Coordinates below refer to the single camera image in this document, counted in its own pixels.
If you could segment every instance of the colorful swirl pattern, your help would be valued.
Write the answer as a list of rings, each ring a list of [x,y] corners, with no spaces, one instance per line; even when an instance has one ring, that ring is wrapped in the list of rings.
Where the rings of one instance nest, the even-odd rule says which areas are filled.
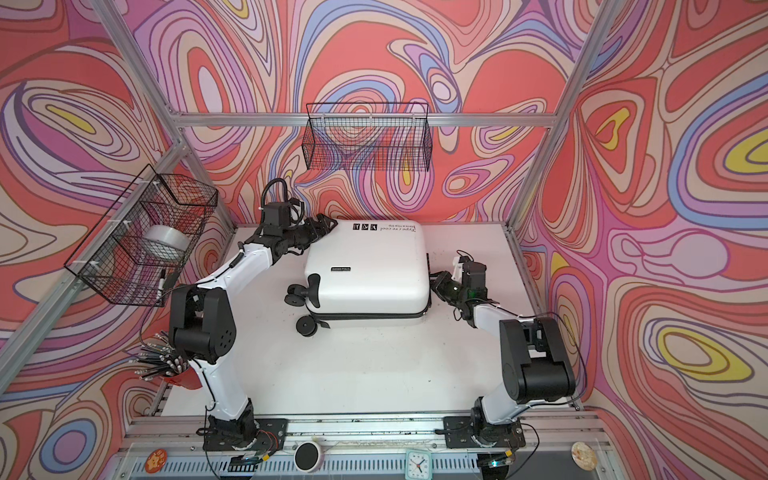
[[[594,14],[573,0],[129,3],[124,18],[169,102],[190,112],[302,111],[362,89],[436,112],[532,98],[553,111]],[[441,142],[451,150],[455,128]]]
[[[307,170],[300,130],[187,129],[187,137],[219,187],[221,201],[229,207],[235,223],[258,222],[261,190],[275,176],[289,179],[292,192],[306,201],[312,215],[422,222],[503,221],[544,134],[543,128],[460,127],[453,152],[435,146],[429,172],[366,172]],[[493,137],[502,136],[507,141],[480,146],[476,131],[493,131]]]
[[[0,2],[0,45],[2,347],[170,141],[88,0]],[[225,238],[212,218],[184,279],[211,271]],[[167,325],[167,308],[81,293],[0,396],[0,479],[100,475],[157,391],[127,364],[142,319],[151,335]]]
[[[516,219],[631,478],[768,477],[767,81],[765,2],[628,2]]]

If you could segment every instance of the wire basket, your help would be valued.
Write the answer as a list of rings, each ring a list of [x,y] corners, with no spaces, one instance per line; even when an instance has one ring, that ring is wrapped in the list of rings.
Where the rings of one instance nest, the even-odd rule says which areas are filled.
[[[323,102],[306,105],[307,170],[429,171],[429,105]]]
[[[86,261],[71,262],[94,227],[65,267],[109,303],[162,306],[164,292],[178,280],[219,194],[186,175],[154,172],[148,182],[141,175],[134,182],[147,183],[144,191],[107,239]],[[82,267],[75,271],[78,263]]]

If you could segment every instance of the white table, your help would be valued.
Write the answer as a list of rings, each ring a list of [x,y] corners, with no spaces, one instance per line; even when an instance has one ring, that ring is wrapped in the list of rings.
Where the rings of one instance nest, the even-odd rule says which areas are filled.
[[[237,241],[253,228],[241,228]],[[456,249],[488,266],[488,295],[512,312],[531,315],[522,279],[501,225],[425,225],[432,272],[452,270]],[[467,410],[502,380],[498,340],[453,319],[432,296],[417,326],[318,329],[305,338],[296,321],[306,309],[286,305],[291,283],[306,285],[306,256],[286,255],[230,298],[237,340],[232,349],[257,415],[440,412]],[[174,387],[162,415],[203,415],[205,389]]]

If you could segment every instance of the clock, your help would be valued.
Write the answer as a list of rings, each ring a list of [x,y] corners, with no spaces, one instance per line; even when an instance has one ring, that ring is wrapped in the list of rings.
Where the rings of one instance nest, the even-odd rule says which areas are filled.
[[[406,480],[432,480],[432,453],[406,450]]]

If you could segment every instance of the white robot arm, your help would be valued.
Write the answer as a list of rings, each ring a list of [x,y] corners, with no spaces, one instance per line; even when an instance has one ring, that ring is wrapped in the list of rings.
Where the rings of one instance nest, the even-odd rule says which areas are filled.
[[[454,260],[453,274],[430,274],[430,287],[458,309],[473,328],[499,339],[502,383],[472,408],[472,438],[480,446],[495,444],[499,426],[510,425],[527,409],[573,396],[571,362],[557,321],[546,315],[523,318],[488,298],[485,265],[468,256]],[[540,352],[531,357],[531,350]]]
[[[301,253],[337,225],[322,214],[303,220],[300,205],[295,199],[264,205],[260,227],[251,238],[238,243],[240,249],[231,261],[195,284],[177,287],[170,297],[169,343],[213,396],[213,405],[206,408],[207,440],[215,435],[216,443],[232,449],[250,447],[257,427],[253,406],[228,354],[237,335],[229,298],[282,255],[296,253],[291,248]]]

